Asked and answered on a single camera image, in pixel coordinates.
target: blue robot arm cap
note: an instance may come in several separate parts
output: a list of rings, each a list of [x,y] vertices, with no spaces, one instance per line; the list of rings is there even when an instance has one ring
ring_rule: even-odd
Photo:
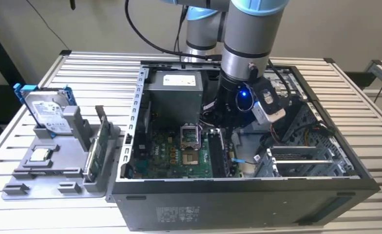
[[[161,0],[162,2],[170,3],[170,4],[178,4],[177,0]]]
[[[200,20],[200,19],[204,19],[204,18],[212,16],[217,12],[218,11],[212,10],[212,9],[190,6],[186,19],[188,20]]]
[[[289,0],[232,0],[237,9],[253,16],[268,16],[280,12]]]

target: label sticker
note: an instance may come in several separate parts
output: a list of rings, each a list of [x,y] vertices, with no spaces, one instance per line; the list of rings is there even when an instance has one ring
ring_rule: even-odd
[[[61,117],[63,110],[57,103],[52,101],[35,101],[35,107],[39,121],[45,125],[45,128],[57,134],[70,133],[72,129],[67,120]]]
[[[196,86],[196,76],[165,75],[164,85],[166,86]]]
[[[198,206],[157,207],[158,223],[197,222]]]

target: white label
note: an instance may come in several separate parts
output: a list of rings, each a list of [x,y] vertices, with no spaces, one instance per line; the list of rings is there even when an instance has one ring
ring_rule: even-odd
[[[256,162],[258,162],[261,160],[261,157],[258,155],[256,155],[253,158],[254,158]]]
[[[216,102],[213,101],[210,104],[202,107],[204,110],[212,108],[214,106]]]
[[[37,114],[37,120],[45,128],[57,134],[70,133],[72,129],[67,120],[63,118],[63,110],[59,104],[52,101],[32,102]]]
[[[164,85],[166,86],[196,86],[196,76],[165,75]]]

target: cpu chip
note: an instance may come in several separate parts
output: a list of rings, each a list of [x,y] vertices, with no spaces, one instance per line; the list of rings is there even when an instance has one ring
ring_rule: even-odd
[[[184,151],[182,152],[182,164],[184,165],[198,165],[198,151]]]

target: robotic arm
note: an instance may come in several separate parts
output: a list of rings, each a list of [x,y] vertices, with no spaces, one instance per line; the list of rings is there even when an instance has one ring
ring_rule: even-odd
[[[205,56],[224,42],[220,86],[204,118],[234,128],[249,124],[252,112],[261,125],[276,122],[285,116],[290,94],[280,98],[262,74],[289,0],[162,1],[190,6],[188,54]]]

